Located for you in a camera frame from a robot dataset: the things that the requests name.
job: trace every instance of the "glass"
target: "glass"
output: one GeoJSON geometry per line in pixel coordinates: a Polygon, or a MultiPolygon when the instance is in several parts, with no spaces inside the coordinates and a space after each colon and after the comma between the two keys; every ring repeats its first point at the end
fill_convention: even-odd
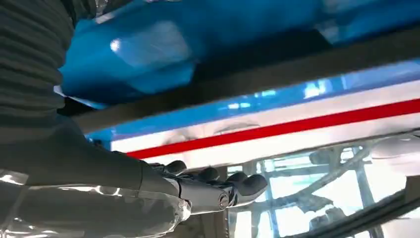
{"type": "MultiPolygon", "coordinates": [[[[405,176],[372,163],[369,145],[373,142],[272,156],[228,168],[229,175],[236,171],[258,173],[269,181],[267,191],[253,204],[229,209],[230,237],[305,233],[345,219],[403,189],[405,176]]],[[[420,210],[410,214],[420,218],[420,210]]],[[[353,237],[371,235],[365,231],[353,237]]]]}

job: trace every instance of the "metal bar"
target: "metal bar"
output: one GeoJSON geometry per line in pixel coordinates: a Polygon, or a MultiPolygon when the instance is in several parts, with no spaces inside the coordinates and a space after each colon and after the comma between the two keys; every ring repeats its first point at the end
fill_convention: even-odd
{"type": "MultiPolygon", "coordinates": [[[[360,149],[353,147],[352,151],[356,154],[360,149]]],[[[363,161],[357,165],[355,169],[357,183],[359,185],[360,197],[362,199],[363,208],[372,206],[375,204],[372,191],[370,190],[368,177],[366,175],[365,165],[363,161]]],[[[370,238],[384,238],[383,230],[381,226],[372,227],[368,230],[370,238]]]]}
{"type": "Polygon", "coordinates": [[[297,60],[258,67],[89,112],[73,119],[84,133],[234,96],[302,83],[420,56],[420,27],[297,60]]]}
{"type": "Polygon", "coordinates": [[[266,203],[269,204],[270,206],[270,208],[268,209],[268,215],[270,216],[270,221],[271,221],[271,226],[272,226],[271,228],[273,230],[273,238],[276,238],[280,234],[280,230],[279,230],[280,224],[277,221],[275,208],[273,207],[274,198],[273,198],[273,193],[271,190],[271,182],[270,182],[270,178],[272,177],[266,175],[264,161],[261,161],[260,163],[261,163],[261,173],[265,178],[268,179],[268,186],[267,186],[267,190],[265,191],[265,198],[266,198],[266,203]]]}

